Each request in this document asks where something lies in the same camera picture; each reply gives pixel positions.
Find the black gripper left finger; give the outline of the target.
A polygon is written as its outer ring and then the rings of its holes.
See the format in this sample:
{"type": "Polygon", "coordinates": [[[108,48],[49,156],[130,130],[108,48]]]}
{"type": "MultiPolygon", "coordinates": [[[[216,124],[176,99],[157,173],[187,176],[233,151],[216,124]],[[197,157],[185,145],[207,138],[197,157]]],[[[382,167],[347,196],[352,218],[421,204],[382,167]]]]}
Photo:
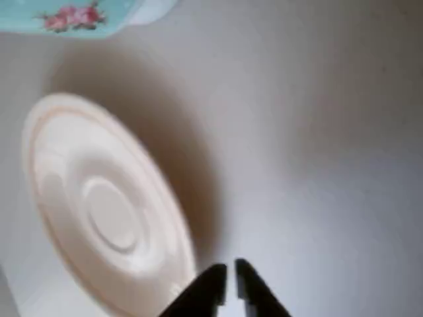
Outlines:
{"type": "Polygon", "coordinates": [[[204,270],[164,309],[160,317],[213,317],[225,303],[227,266],[213,264],[204,270]]]}

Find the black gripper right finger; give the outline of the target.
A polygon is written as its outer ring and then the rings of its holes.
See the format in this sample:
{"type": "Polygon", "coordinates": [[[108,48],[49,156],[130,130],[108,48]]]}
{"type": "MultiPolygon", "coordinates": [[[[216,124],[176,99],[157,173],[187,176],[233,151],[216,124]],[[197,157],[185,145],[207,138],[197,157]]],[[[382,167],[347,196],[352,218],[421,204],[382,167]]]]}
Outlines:
{"type": "Polygon", "coordinates": [[[257,270],[243,258],[235,260],[237,296],[244,302],[247,317],[291,317],[257,270]]]}

